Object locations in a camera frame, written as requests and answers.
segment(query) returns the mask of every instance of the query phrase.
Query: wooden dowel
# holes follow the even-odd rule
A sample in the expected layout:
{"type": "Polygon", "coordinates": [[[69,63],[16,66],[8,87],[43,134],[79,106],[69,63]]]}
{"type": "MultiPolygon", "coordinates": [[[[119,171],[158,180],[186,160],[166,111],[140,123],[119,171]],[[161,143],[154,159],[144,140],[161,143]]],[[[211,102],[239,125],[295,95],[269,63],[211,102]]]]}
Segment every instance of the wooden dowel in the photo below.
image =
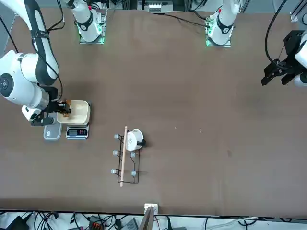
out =
{"type": "Polygon", "coordinates": [[[127,140],[127,132],[128,132],[128,127],[125,126],[125,135],[124,135],[124,147],[123,147],[123,158],[121,160],[121,176],[120,176],[120,187],[123,186],[123,181],[124,181],[124,171],[125,171],[125,159],[126,159],[126,140],[127,140]]]}

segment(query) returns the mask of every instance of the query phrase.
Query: white cup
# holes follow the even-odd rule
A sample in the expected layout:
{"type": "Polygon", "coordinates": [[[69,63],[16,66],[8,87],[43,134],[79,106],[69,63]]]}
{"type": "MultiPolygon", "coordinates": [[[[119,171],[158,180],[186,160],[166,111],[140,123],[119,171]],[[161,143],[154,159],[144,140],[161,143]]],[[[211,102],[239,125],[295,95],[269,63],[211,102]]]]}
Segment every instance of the white cup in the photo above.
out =
{"type": "Polygon", "coordinates": [[[143,133],[139,129],[134,129],[127,134],[126,150],[133,152],[145,145],[143,133]]]}

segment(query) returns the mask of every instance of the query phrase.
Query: digital scale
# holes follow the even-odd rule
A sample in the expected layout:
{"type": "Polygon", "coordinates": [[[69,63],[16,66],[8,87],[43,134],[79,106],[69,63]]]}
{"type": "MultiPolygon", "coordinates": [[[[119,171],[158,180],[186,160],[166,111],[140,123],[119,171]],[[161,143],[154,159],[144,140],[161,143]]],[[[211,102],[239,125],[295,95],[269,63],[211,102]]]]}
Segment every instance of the digital scale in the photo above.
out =
{"type": "Polygon", "coordinates": [[[66,138],[68,140],[86,140],[88,138],[88,132],[90,123],[86,126],[67,126],[66,138]]]}

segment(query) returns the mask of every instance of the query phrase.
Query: table surface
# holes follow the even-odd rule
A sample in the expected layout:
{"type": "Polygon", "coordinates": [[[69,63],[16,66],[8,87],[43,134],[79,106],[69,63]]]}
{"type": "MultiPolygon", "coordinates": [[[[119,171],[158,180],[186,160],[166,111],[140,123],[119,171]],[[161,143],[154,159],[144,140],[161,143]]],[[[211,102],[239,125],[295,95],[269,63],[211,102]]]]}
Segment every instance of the table surface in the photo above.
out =
{"type": "MultiPolygon", "coordinates": [[[[42,12],[47,27],[60,16],[42,12]]],[[[118,10],[109,12],[104,45],[80,45],[64,14],[52,49],[64,98],[93,104],[90,137],[66,140],[63,130],[46,142],[43,127],[1,99],[1,208],[142,213],[144,203],[158,203],[164,214],[307,217],[307,90],[280,79],[260,84],[272,14],[239,14],[232,48],[206,47],[204,28],[118,10]],[[148,145],[140,183],[120,188],[110,171],[118,165],[113,135],[125,125],[142,130],[148,145]]],[[[279,15],[273,58],[292,29],[279,15]]],[[[33,52],[20,18],[12,36],[33,52]]]]}

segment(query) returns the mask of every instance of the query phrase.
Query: small black device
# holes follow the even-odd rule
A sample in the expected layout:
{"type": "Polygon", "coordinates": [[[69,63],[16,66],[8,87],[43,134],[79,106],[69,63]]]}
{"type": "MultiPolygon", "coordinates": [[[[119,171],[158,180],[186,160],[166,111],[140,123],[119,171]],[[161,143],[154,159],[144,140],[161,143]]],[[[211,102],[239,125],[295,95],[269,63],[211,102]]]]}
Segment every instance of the small black device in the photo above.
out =
{"type": "Polygon", "coordinates": [[[27,220],[24,220],[18,216],[5,230],[29,230],[29,226],[27,225],[26,221],[27,220]]]}

